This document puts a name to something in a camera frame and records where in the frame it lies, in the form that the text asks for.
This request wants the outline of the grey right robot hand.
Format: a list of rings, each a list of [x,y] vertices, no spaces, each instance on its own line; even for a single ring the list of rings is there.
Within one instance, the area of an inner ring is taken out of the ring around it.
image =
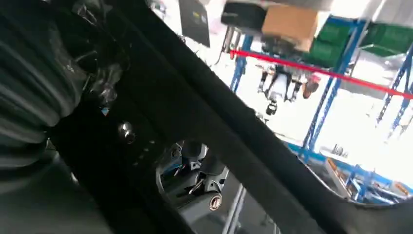
[[[0,231],[190,234],[227,170],[145,2],[0,3]]]

